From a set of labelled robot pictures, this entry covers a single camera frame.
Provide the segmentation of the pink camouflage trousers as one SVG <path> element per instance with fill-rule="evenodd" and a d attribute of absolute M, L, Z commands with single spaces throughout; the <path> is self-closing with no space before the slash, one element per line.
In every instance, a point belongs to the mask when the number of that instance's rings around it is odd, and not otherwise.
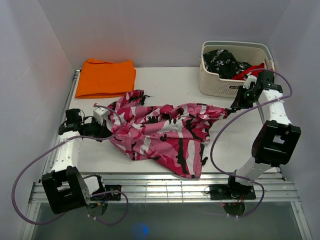
<path fill-rule="evenodd" d="M 107 106 L 110 142 L 132 161 L 153 160 L 180 177 L 200 178 L 209 131 L 229 111 L 204 103 L 146 106 L 146 98 L 133 90 Z"/>

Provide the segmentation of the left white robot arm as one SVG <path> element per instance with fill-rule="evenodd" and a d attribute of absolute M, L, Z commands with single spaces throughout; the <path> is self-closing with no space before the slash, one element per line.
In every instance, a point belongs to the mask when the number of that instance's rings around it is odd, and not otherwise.
<path fill-rule="evenodd" d="M 100 200 L 106 187 L 98 174 L 83 177 L 78 168 L 80 147 L 84 137 L 102 140 L 112 133 L 107 128 L 109 110 L 97 107 L 92 116 L 79 108 L 65 111 L 65 121 L 58 129 L 59 144 L 51 171 L 41 182 L 54 214 L 62 214 L 89 205 L 91 196 Z"/>

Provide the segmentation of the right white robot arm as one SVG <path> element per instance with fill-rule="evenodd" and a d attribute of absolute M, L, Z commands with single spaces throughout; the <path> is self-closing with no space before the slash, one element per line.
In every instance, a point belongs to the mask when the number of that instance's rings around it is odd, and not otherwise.
<path fill-rule="evenodd" d="M 263 126 L 253 141 L 248 161 L 228 178 L 225 191 L 230 198 L 252 194 L 255 180 L 291 159 L 301 129 L 289 120 L 282 97 L 283 89 L 275 83 L 271 70 L 262 70 L 257 76 L 248 74 L 243 86 L 238 88 L 231 109 L 238 111 L 257 106 Z"/>

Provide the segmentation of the red trousers in basket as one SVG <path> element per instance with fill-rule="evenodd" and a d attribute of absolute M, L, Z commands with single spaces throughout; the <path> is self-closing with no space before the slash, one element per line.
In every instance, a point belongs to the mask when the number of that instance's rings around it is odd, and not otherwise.
<path fill-rule="evenodd" d="M 248 74 L 251 74 L 255 77 L 262 71 L 260 69 L 265 68 L 265 63 L 261 63 L 259 65 L 253 65 L 250 67 L 245 67 L 244 70 L 240 70 L 239 73 L 236 73 L 235 76 L 232 77 L 232 80 L 240 80 L 244 81 L 247 78 Z"/>

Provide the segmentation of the black white patterned trousers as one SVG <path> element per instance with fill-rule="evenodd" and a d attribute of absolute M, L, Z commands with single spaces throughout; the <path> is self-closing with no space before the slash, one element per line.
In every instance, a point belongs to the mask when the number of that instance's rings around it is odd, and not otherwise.
<path fill-rule="evenodd" d="M 234 55 L 226 49 L 212 50 L 202 56 L 205 69 L 210 73 L 218 74 L 221 79 L 235 79 L 252 67 L 247 62 L 236 60 Z"/>

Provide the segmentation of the folded orange trousers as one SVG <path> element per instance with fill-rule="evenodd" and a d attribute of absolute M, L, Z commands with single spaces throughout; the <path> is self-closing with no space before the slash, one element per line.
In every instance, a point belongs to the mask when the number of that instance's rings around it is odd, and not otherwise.
<path fill-rule="evenodd" d="M 119 63 L 87 59 L 81 69 L 75 98 L 121 97 L 135 88 L 136 69 L 132 60 Z"/>

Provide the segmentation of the cream plastic laundry basket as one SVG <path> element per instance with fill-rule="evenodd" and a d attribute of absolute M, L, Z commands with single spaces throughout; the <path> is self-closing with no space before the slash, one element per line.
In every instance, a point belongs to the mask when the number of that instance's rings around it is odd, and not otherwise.
<path fill-rule="evenodd" d="M 206 41 L 201 48 L 199 70 L 199 89 L 204 95 L 234 98 L 238 87 L 245 82 L 244 80 L 221 78 L 219 74 L 206 69 L 203 55 L 215 50 L 227 50 L 239 62 L 247 62 L 253 66 L 264 63 L 265 68 L 275 69 L 271 52 L 264 44 L 241 41 Z"/>

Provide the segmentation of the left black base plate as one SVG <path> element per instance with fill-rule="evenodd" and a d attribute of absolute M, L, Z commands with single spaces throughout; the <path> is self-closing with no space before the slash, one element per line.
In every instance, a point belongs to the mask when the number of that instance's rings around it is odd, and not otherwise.
<path fill-rule="evenodd" d="M 120 191 L 122 190 L 122 186 L 119 184 L 109 184 L 105 185 L 105 192 L 109 192 L 107 194 L 104 194 L 100 200 L 101 201 L 120 201 L 121 200 L 121 194 Z"/>

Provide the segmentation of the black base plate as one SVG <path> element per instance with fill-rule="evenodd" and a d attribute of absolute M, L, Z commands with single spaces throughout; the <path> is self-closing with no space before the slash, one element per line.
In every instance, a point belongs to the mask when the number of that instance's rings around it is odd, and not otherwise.
<path fill-rule="evenodd" d="M 120 201 L 121 200 L 121 194 L 120 191 L 122 190 L 122 186 L 119 184 L 109 184 L 105 185 L 105 192 L 109 192 L 107 194 L 104 194 L 100 200 L 101 201 Z"/>
<path fill-rule="evenodd" d="M 209 186 L 211 200 L 255 200 L 253 186 L 233 186 L 230 184 L 213 184 Z"/>

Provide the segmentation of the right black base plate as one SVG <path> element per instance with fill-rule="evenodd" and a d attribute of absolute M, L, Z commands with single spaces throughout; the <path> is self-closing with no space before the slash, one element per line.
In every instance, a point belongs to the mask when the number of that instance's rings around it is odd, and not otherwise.
<path fill-rule="evenodd" d="M 230 184 L 213 184 L 209 186 L 211 200 L 255 200 L 253 186 L 233 186 Z"/>

